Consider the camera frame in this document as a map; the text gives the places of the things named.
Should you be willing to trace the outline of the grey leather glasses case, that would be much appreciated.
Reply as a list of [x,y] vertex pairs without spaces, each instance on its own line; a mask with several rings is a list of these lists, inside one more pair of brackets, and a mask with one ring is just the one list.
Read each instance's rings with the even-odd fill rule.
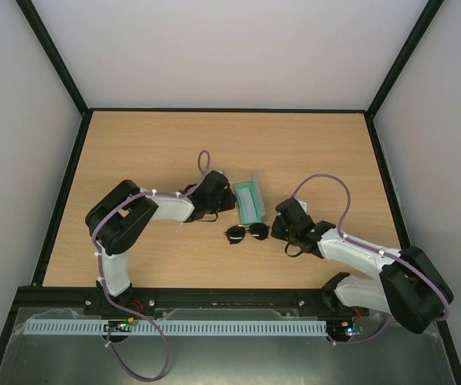
[[251,180],[236,183],[233,188],[241,224],[251,225],[265,222],[267,216],[259,174],[253,172]]

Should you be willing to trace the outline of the black sunglasses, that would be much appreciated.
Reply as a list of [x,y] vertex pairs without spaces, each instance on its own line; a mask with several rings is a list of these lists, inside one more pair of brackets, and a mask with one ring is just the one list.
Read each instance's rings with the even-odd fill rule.
[[258,241],[264,241],[269,237],[269,226],[264,223],[235,225],[224,233],[230,245],[241,243],[248,234]]

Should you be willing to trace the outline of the blue cleaning cloth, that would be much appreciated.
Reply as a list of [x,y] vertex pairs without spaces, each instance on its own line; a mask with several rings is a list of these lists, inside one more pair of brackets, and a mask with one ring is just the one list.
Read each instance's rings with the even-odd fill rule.
[[240,202],[240,209],[244,216],[255,217],[257,210],[255,207],[255,200],[253,191],[250,188],[240,188],[237,192],[237,197]]

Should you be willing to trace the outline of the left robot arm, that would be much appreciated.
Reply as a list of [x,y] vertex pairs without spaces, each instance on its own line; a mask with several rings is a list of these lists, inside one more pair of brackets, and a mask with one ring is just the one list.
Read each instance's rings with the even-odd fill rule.
[[131,279],[130,249],[151,221],[191,223],[206,215],[234,209],[236,198],[227,176],[206,172],[196,184],[178,192],[139,187],[132,180],[116,185],[85,218],[97,257],[97,286],[104,301],[117,310],[128,310]]

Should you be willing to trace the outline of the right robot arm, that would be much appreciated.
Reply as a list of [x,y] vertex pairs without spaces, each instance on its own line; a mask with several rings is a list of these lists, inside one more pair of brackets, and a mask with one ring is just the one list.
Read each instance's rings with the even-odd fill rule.
[[367,276],[347,275],[327,290],[323,304],[330,313],[364,307],[392,316],[416,334],[448,315],[454,294],[420,248],[392,249],[351,237],[328,221],[314,222],[292,197],[275,210],[272,237],[298,247],[300,254],[337,261]]

